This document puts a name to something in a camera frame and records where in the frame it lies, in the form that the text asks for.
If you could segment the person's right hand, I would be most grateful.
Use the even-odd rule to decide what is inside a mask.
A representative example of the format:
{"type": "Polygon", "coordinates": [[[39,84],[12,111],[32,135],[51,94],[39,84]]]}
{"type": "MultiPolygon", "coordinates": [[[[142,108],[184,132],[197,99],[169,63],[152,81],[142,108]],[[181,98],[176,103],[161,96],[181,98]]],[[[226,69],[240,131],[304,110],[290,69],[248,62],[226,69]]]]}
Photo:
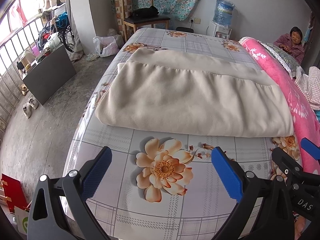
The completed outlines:
{"type": "Polygon", "coordinates": [[[300,239],[301,236],[303,236],[304,239],[311,239],[310,235],[305,233],[306,230],[309,228],[310,224],[310,220],[304,218],[303,216],[295,216],[295,240],[300,239]]]}

